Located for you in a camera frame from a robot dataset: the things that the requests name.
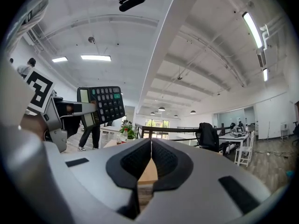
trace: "ceiling vent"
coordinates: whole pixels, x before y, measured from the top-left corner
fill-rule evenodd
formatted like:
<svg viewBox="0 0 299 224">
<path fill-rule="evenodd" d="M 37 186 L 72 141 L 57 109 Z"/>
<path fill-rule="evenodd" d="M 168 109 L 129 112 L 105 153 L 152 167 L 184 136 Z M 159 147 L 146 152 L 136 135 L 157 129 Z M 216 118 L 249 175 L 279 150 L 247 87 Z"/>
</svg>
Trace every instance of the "ceiling vent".
<svg viewBox="0 0 299 224">
<path fill-rule="evenodd" d="M 266 58 L 264 51 L 257 54 L 258 62 L 260 63 L 260 67 L 263 68 L 266 65 Z"/>
</svg>

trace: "black office chair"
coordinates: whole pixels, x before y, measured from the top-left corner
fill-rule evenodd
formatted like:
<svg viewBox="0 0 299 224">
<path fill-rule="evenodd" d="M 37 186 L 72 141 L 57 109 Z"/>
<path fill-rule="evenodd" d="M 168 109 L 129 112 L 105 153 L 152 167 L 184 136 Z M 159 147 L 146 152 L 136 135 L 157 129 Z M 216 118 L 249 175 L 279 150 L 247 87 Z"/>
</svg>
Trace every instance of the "black office chair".
<svg viewBox="0 0 299 224">
<path fill-rule="evenodd" d="M 214 152 L 223 151 L 223 156 L 226 155 L 226 149 L 232 142 L 224 142 L 219 145 L 219 137 L 217 131 L 212 128 L 209 123 L 200 123 L 199 131 L 195 133 L 200 148 L 208 149 Z"/>
</svg>

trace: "air conditioner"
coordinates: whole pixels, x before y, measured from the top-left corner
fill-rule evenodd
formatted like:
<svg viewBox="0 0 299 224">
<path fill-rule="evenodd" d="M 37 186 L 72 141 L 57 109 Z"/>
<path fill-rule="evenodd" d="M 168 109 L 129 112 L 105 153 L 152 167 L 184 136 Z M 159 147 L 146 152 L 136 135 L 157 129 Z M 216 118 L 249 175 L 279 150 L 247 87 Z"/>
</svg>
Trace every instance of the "air conditioner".
<svg viewBox="0 0 299 224">
<path fill-rule="evenodd" d="M 34 46 L 35 41 L 37 40 L 37 34 L 32 30 L 26 32 L 23 37 L 30 46 Z"/>
</svg>

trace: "green button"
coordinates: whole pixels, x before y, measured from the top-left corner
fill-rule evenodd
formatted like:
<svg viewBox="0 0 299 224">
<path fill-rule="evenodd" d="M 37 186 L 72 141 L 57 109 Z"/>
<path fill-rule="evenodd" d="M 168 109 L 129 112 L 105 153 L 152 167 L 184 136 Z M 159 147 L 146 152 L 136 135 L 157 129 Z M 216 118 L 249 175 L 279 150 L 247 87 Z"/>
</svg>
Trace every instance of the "green button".
<svg viewBox="0 0 299 224">
<path fill-rule="evenodd" d="M 121 97 L 120 94 L 114 94 L 114 99 L 119 99 Z"/>
</svg>

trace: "ceiling light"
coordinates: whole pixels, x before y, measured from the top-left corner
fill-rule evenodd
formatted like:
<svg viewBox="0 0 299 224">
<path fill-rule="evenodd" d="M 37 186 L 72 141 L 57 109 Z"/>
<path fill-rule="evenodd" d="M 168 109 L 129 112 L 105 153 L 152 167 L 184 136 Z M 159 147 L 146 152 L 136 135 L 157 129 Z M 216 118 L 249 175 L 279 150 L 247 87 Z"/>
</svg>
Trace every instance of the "ceiling light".
<svg viewBox="0 0 299 224">
<path fill-rule="evenodd" d="M 246 21 L 247 25 L 249 26 L 249 29 L 251 30 L 251 33 L 254 37 L 254 40 L 256 41 L 257 48 L 261 48 L 263 46 L 261 37 L 257 31 L 256 25 L 254 24 L 252 17 L 248 12 L 245 12 L 242 17 Z"/>
<path fill-rule="evenodd" d="M 82 60 L 92 60 L 92 61 L 111 61 L 111 56 L 86 56 L 82 55 L 81 56 Z"/>
<path fill-rule="evenodd" d="M 268 80 L 268 70 L 267 70 L 267 68 L 263 69 L 263 80 L 264 81 Z"/>
<path fill-rule="evenodd" d="M 64 57 L 61 57 L 61 58 L 56 58 L 56 59 L 53 59 L 52 62 L 67 62 L 67 58 L 64 56 Z"/>
</svg>

